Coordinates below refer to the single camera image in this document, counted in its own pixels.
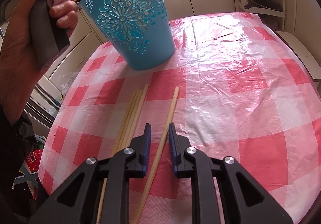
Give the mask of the person's left hand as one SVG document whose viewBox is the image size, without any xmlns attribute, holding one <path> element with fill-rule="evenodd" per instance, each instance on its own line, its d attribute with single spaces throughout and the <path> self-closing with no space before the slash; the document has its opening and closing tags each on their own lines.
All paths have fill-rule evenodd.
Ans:
<svg viewBox="0 0 321 224">
<path fill-rule="evenodd" d="M 11 125 L 22 115 L 45 71 L 37 68 L 29 33 L 29 12 L 37 0 L 21 0 L 14 9 L 1 47 L 1 107 Z"/>
</svg>

